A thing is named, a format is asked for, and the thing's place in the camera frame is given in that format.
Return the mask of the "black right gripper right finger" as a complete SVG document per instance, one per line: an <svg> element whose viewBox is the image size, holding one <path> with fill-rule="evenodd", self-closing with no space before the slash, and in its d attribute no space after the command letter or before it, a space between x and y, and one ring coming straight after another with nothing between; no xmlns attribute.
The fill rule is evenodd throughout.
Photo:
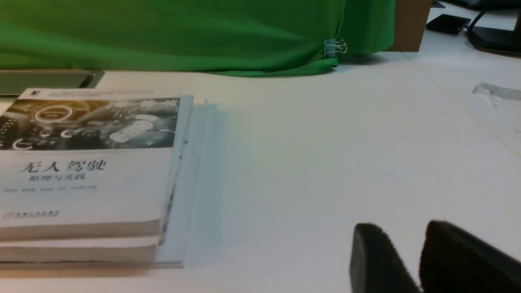
<svg viewBox="0 0 521 293"><path fill-rule="evenodd" d="M519 293L521 264L448 221L430 221L419 279L424 293Z"/></svg>

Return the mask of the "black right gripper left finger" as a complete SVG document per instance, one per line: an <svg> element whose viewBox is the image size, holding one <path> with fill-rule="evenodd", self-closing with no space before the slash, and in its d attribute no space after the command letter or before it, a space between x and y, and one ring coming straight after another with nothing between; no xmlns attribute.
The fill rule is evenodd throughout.
<svg viewBox="0 0 521 293"><path fill-rule="evenodd" d="M388 235L377 225L358 223L350 254L353 293L420 293Z"/></svg>

